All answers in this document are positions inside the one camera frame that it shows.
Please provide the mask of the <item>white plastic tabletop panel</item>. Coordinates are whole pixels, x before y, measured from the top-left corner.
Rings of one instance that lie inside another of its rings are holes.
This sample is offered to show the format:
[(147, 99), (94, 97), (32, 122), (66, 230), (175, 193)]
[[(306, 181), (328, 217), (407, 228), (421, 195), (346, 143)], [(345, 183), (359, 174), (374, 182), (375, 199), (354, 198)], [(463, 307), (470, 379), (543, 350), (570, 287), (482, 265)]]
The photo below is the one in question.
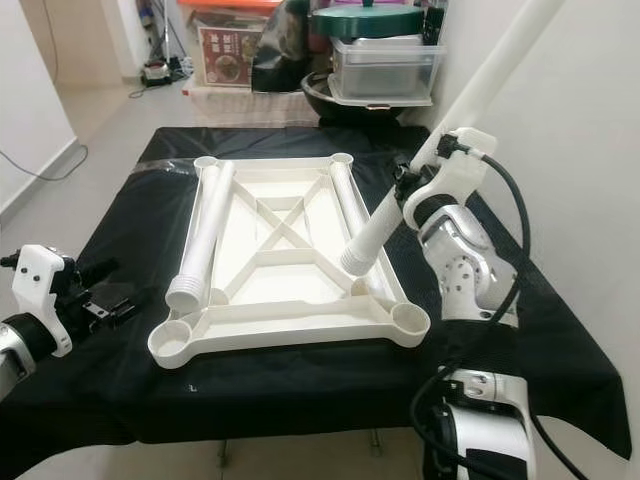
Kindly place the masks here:
[(394, 302), (340, 268), (348, 232), (329, 157), (225, 159), (236, 161), (236, 179), (206, 296), (189, 314), (166, 305), (168, 317), (146, 342), (157, 365), (178, 369), (238, 349), (376, 338), (413, 348), (424, 340), (430, 317), (384, 253), (379, 265)]

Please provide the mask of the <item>green pot lid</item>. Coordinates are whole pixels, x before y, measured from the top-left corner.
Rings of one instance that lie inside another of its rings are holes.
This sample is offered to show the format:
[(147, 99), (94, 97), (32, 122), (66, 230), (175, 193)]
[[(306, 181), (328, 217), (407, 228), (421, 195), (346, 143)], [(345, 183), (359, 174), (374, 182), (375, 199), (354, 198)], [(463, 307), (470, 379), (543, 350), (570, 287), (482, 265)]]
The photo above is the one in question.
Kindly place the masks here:
[(370, 0), (317, 9), (311, 14), (310, 28), (316, 35), (340, 38), (419, 35), (424, 17), (425, 10), (420, 6)]

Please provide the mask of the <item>crumpled clear tape strip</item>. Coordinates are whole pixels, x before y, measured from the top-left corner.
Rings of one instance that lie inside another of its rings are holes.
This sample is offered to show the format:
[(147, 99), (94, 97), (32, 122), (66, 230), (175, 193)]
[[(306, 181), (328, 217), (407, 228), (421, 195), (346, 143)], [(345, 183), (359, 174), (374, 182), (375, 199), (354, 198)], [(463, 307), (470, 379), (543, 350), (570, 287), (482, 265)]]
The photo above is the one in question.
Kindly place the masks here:
[(170, 175), (170, 177), (197, 177), (198, 168), (192, 163), (182, 163), (180, 160), (146, 161), (134, 165), (129, 180), (136, 180), (155, 175)]

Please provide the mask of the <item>black table cloth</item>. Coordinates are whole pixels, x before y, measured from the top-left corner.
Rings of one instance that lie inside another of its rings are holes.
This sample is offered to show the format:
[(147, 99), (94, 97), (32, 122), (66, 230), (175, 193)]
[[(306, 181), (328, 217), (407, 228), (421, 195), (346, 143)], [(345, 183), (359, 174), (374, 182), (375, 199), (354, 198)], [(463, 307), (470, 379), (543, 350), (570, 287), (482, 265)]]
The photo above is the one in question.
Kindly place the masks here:
[[(202, 156), (355, 156), (356, 186), (370, 210), (428, 137), (425, 127), (157, 129), (138, 163)], [(168, 315), (163, 293), (177, 273), (197, 180), (148, 175), (125, 180), (82, 262), (116, 259), (99, 287), (152, 294), (119, 328), (41, 362), (0, 403), (3, 476), (87, 445), (202, 442), (253, 436), (408, 428), (410, 398), (425, 367), (422, 349), (353, 340), (248, 349), (193, 358), (164, 369), (147, 352)], [(632, 435), (625, 384), (588, 329), (540, 273), (518, 298), (520, 362), (539, 415), (567, 421), (625, 458)]]

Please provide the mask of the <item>orange lid storage box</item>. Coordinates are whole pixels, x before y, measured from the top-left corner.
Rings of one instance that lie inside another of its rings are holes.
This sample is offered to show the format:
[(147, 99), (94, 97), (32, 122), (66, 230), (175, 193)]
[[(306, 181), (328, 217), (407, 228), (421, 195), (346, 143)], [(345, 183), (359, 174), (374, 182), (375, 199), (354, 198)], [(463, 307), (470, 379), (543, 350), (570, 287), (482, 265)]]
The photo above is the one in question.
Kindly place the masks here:
[(197, 82), (250, 87), (253, 58), (280, 4), (282, 0), (177, 0), (183, 26), (197, 38)]

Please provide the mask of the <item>black bag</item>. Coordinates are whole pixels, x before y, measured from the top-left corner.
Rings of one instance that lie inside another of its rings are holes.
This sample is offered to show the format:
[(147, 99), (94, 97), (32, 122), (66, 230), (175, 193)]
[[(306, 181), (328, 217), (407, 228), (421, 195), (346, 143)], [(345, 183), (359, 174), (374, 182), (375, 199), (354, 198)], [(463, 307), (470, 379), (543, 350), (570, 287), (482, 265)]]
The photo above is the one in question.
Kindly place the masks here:
[(282, 0), (266, 20), (250, 69), (257, 93), (289, 93), (311, 72), (308, 51), (310, 0)]

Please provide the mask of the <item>black wok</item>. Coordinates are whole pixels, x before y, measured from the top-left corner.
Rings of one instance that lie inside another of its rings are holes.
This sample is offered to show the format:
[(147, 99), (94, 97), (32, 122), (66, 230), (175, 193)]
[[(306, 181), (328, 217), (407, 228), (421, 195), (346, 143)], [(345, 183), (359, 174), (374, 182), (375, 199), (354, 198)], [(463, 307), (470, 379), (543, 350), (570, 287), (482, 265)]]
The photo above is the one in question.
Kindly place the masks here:
[(338, 104), (328, 83), (329, 72), (308, 73), (302, 79), (301, 91), (307, 104), (319, 116), (321, 127), (384, 127), (399, 125), (399, 116), (408, 108), (370, 108)]

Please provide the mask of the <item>beige cloth covered bench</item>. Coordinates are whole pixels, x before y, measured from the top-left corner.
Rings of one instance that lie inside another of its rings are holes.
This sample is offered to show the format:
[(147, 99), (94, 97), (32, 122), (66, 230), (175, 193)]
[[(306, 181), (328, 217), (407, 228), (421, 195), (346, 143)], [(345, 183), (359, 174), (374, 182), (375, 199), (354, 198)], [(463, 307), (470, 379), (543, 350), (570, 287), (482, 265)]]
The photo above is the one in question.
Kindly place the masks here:
[(193, 104), (196, 125), (212, 128), (316, 127), (319, 115), (302, 92), (260, 93), (247, 88), (188, 83), (183, 95)]

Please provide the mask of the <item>clear plastic container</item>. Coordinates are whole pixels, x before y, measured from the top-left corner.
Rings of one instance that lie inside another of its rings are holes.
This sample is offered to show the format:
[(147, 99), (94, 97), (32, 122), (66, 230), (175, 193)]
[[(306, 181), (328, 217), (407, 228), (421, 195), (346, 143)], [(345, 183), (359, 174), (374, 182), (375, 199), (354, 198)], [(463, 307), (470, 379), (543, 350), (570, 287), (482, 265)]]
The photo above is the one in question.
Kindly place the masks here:
[(335, 101), (351, 106), (425, 108), (433, 104), (436, 70), (443, 46), (424, 45), (417, 36), (333, 37), (333, 73), (328, 83)]

